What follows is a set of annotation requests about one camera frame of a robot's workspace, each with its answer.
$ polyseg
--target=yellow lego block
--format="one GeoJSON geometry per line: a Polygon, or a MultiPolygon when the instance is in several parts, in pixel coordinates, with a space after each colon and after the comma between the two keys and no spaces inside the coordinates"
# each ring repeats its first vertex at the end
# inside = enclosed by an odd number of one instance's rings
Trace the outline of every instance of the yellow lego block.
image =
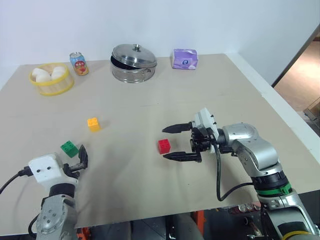
{"type": "Polygon", "coordinates": [[[88,119],[88,127],[91,130],[91,132],[97,132],[101,130],[98,119],[96,117],[88,119]]]}

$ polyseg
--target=yellow basket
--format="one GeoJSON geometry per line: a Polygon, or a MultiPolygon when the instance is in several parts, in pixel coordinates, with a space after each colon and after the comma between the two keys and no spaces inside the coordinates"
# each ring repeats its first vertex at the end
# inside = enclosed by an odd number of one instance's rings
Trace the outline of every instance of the yellow basket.
{"type": "Polygon", "coordinates": [[[54,96],[62,94],[68,91],[74,85],[74,78],[69,74],[67,65],[63,63],[47,63],[38,66],[39,69],[46,70],[50,75],[55,67],[62,66],[65,69],[65,73],[56,80],[46,82],[36,82],[36,78],[32,76],[32,72],[29,73],[30,82],[36,86],[38,92],[45,96],[54,96]]]}

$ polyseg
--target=green lego block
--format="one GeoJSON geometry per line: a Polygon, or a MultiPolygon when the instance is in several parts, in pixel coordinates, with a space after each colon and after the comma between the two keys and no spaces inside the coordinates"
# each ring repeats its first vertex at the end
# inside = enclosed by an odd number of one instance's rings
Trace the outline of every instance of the green lego block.
{"type": "Polygon", "coordinates": [[[71,142],[67,141],[61,145],[61,149],[70,157],[73,158],[79,152],[78,148],[71,142]]]}

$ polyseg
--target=black cable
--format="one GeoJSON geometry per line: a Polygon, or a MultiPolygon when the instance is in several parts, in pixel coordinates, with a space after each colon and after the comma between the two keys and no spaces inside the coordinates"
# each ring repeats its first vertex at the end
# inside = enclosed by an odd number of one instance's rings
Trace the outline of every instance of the black cable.
{"type": "Polygon", "coordinates": [[[241,188],[243,186],[248,186],[248,185],[253,185],[252,182],[246,182],[246,183],[242,183],[239,184],[237,186],[234,186],[233,188],[231,188],[229,191],[227,191],[222,197],[221,197],[221,193],[220,193],[220,183],[221,183],[221,156],[220,156],[220,152],[217,146],[217,143],[215,142],[213,144],[214,147],[214,151],[215,151],[215,155],[216,155],[216,197],[217,199],[222,202],[223,200],[226,199],[226,197],[228,197],[234,190],[241,188]]]}
{"type": "Polygon", "coordinates": [[[19,173],[17,173],[16,175],[14,175],[13,177],[11,177],[1,188],[0,188],[0,194],[2,194],[2,192],[5,190],[5,188],[13,181],[15,180],[17,177],[19,177],[19,173]]]}
{"type": "Polygon", "coordinates": [[[39,216],[39,214],[37,216],[35,216],[34,219],[32,219],[32,221],[30,222],[29,227],[28,227],[29,236],[32,237],[33,239],[37,238],[37,234],[32,231],[32,225],[35,223],[38,216],[39,216]]]}
{"type": "Polygon", "coordinates": [[[20,176],[32,176],[33,173],[30,169],[29,166],[25,166],[22,170],[18,171],[18,173],[16,175],[14,175],[13,177],[11,177],[1,188],[0,188],[0,194],[2,194],[2,192],[5,190],[5,188],[13,181],[15,180],[17,177],[20,176]]]}

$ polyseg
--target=wooden floor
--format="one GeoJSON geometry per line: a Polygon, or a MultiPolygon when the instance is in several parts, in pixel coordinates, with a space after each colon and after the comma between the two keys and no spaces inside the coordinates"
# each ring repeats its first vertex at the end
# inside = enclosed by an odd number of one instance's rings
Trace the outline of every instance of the wooden floor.
{"type": "Polygon", "coordinates": [[[297,112],[320,97],[320,41],[313,41],[274,88],[297,112]]]}

